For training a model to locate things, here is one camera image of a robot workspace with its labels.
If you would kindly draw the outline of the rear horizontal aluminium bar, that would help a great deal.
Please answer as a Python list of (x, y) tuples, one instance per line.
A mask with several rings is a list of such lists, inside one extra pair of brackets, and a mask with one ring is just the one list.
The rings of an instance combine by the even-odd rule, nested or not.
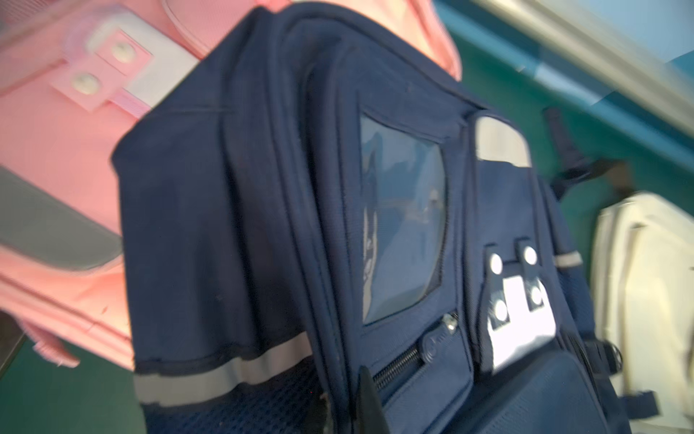
[(693, 81), (579, 1), (480, 1), (652, 115), (693, 136)]

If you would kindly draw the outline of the beige backpack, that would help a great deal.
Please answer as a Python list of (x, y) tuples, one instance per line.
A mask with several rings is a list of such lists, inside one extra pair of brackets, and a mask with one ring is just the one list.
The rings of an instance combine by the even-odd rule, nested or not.
[(693, 431), (693, 218), (655, 193), (601, 211), (592, 254), (596, 335), (617, 346), (619, 396), (652, 393), (635, 433)]

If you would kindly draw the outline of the pink backpack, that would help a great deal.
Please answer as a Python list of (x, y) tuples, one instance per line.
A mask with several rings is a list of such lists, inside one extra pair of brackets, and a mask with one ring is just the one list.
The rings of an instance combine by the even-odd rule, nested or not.
[(131, 369), (111, 154), (254, 1), (1, 5), (1, 309), (34, 351)]

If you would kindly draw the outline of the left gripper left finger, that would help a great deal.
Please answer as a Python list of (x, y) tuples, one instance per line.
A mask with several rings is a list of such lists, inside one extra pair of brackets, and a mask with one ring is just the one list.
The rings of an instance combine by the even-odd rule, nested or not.
[(305, 417), (306, 434), (332, 434), (331, 403), (326, 393), (314, 396)]

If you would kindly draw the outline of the navy blue backpack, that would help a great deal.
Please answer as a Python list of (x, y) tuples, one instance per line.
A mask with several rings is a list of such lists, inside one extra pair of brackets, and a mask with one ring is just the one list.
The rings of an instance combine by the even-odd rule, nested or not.
[(113, 154), (137, 398), (150, 433), (305, 433), (326, 393), (359, 433), (359, 370), (390, 433), (627, 433), (616, 345), (560, 200), (515, 126), (374, 21), (257, 7)]

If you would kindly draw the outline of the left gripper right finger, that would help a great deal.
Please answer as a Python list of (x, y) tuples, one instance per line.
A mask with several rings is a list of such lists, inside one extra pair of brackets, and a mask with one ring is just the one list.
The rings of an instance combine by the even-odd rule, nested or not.
[(361, 434), (389, 434), (390, 429), (383, 413), (381, 398), (375, 381), (366, 366), (359, 370), (359, 387), (356, 398), (356, 424)]

